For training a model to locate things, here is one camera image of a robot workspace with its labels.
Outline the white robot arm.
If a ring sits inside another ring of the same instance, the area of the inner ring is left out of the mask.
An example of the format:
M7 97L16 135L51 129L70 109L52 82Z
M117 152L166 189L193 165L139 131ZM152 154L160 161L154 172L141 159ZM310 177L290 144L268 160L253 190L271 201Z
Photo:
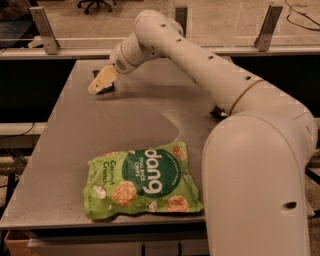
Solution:
M158 56L227 114L209 134L202 189L211 256L310 256L305 168L318 140L311 112L262 78L190 42L179 23L144 10L90 84L95 94Z

